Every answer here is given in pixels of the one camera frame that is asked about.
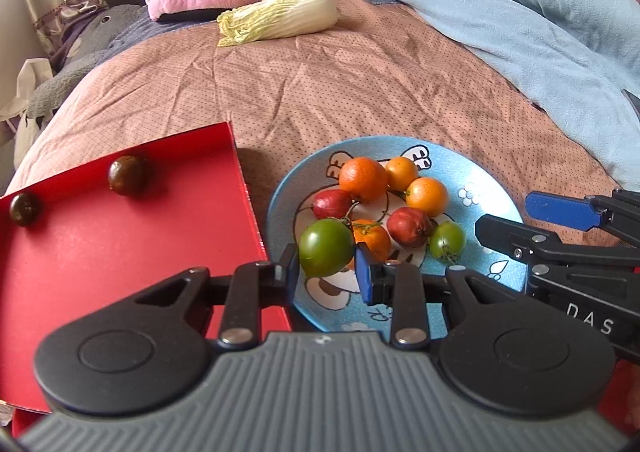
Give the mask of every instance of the tomato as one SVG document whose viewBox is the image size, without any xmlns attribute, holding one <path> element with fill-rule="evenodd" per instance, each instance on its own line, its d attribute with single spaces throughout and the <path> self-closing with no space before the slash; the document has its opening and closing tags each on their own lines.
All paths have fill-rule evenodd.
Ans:
<svg viewBox="0 0 640 452">
<path fill-rule="evenodd" d="M 431 255 L 446 264 L 455 263 L 465 248 L 466 235 L 458 223 L 447 221 L 436 226 L 431 234 Z"/>
<path fill-rule="evenodd" d="M 300 237 L 300 266 L 309 277 L 327 277 L 351 262 L 356 243 L 353 233 L 338 219 L 321 219 Z"/>
</svg>

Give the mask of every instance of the silver screw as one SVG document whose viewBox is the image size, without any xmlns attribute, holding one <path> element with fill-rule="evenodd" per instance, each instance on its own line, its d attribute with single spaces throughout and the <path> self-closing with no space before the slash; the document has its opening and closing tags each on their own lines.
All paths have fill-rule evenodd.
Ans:
<svg viewBox="0 0 640 452">
<path fill-rule="evenodd" d="M 222 332 L 220 340 L 226 344 L 245 344 L 253 337 L 254 334 L 246 327 L 232 327 Z"/>
<path fill-rule="evenodd" d="M 531 268 L 531 271 L 533 272 L 533 275 L 546 275 L 546 273 L 549 273 L 549 266 L 545 264 L 536 264 Z"/>
<path fill-rule="evenodd" d="M 419 344 L 427 339 L 427 333 L 418 327 L 405 327 L 396 333 L 400 344 Z"/>
</svg>

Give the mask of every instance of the red fruit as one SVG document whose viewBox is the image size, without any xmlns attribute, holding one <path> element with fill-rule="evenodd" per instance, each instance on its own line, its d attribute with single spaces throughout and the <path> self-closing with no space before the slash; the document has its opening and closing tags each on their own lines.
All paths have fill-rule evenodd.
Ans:
<svg viewBox="0 0 640 452">
<path fill-rule="evenodd" d="M 422 210 L 402 207 L 386 220 L 386 229 L 399 245 L 421 247 L 427 243 L 434 226 Z"/>
<path fill-rule="evenodd" d="M 347 215 L 352 202 L 351 194 L 345 190 L 338 188 L 323 190 L 314 197 L 311 209 L 314 211 L 316 219 L 325 219 L 327 217 L 341 219 Z"/>
</svg>

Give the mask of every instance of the polka dot fabric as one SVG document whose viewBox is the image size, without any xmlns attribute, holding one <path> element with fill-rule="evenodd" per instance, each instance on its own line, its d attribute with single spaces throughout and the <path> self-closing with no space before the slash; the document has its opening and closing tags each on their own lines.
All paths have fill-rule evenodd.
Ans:
<svg viewBox="0 0 640 452">
<path fill-rule="evenodd" d="M 411 9 L 337 4 L 340 20 L 320 34 L 217 48 L 214 22 L 121 53 L 76 87 L 10 189 L 220 121 L 233 123 L 261 226 L 271 194 L 296 163 L 364 135 L 453 149 L 505 186 L 523 214 L 531 190 L 583 196 L 616 186 L 544 112 Z M 553 229 L 568 242 L 614 242 L 595 231 Z"/>
</svg>

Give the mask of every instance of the black circular joint cover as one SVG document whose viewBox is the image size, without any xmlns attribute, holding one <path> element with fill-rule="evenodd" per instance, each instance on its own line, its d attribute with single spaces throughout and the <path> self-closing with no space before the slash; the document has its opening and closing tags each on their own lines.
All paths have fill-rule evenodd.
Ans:
<svg viewBox="0 0 640 452">
<path fill-rule="evenodd" d="M 596 402 L 615 355 L 595 329 L 530 299 L 479 306 L 442 341 L 440 368 L 469 399 L 551 418 Z"/>
<path fill-rule="evenodd" d="M 50 334 L 34 360 L 47 399 L 73 412 L 113 417 L 185 395 L 209 367 L 210 345 L 159 309 L 106 308 Z"/>
</svg>

